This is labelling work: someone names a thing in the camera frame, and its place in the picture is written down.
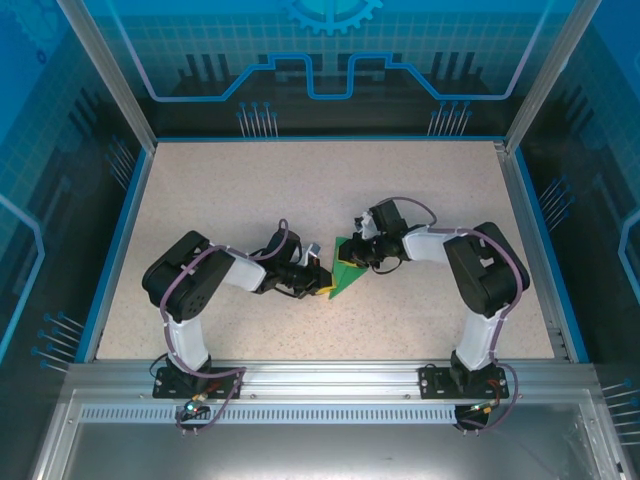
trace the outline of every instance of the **green triangular object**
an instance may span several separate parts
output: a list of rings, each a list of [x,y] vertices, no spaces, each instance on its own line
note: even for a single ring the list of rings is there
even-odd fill
[[[368,270],[367,268],[351,267],[338,260],[338,248],[347,240],[349,239],[345,237],[336,237],[336,248],[333,254],[333,278],[335,279],[336,288],[329,293],[329,300],[342,292]]]

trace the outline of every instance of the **speckled work surface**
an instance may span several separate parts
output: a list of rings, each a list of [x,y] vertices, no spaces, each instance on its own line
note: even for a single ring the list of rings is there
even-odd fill
[[[379,200],[428,203],[442,226],[497,223],[524,251],[491,142],[161,143],[98,358],[154,358],[166,350],[158,310],[140,282],[185,232],[244,251],[264,245],[286,217],[303,243],[322,247],[331,269],[336,236]],[[426,214],[399,204],[409,225]],[[215,359],[333,360],[448,358],[465,306],[449,266],[410,262],[391,275],[367,273],[335,299],[294,300],[222,285],[203,312]],[[532,286],[498,344],[504,358],[553,353]]]

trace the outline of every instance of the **blue glass wall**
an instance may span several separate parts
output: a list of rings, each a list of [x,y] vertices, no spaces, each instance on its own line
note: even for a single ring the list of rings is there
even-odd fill
[[[183,137],[503,135],[573,4],[87,3],[156,133]]]
[[[140,145],[54,1],[0,0],[0,65],[0,476],[22,479]]]
[[[522,145],[605,386],[640,382],[639,21],[638,2],[603,1]]]

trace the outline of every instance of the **gear graphic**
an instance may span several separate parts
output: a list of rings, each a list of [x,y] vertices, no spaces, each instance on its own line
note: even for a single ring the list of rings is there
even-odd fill
[[[0,0],[0,11],[14,14],[22,31],[40,49],[55,39],[60,14],[55,0]]]
[[[346,34],[349,28],[360,28],[362,20],[371,20],[373,10],[382,0],[281,0],[289,20],[297,20],[300,28],[310,27],[314,34],[336,31]]]

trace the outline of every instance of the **aluminum frame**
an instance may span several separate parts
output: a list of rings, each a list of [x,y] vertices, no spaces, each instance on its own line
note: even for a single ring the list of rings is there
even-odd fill
[[[156,136],[87,7],[82,0],[57,2],[142,148],[153,154]]]
[[[549,258],[544,251],[542,237],[536,225],[533,207],[531,206],[531,199],[527,195],[524,178],[518,167],[515,152],[507,152],[506,147],[501,143],[496,143],[495,146],[554,354],[556,358],[565,358],[572,362],[578,362],[574,340],[571,337]]]
[[[602,0],[576,0],[576,5],[558,35],[531,90],[513,119],[506,135],[506,150],[514,153],[536,118],[542,104],[564,70]]]
[[[421,400],[417,369],[426,363],[445,366],[446,361],[396,362],[215,362],[214,367],[245,365],[245,385],[238,405],[456,405],[467,402]],[[519,404],[579,405],[594,466],[603,479],[619,479],[616,446],[611,444],[610,417],[591,364],[561,361],[509,362],[520,377]],[[131,405],[156,408],[179,406],[182,401],[154,400],[153,380],[147,361],[98,361],[71,365],[49,433],[41,451],[34,480],[62,478],[69,460],[83,408],[92,405]],[[138,423],[119,419],[117,423]],[[158,419],[157,423],[166,423]]]

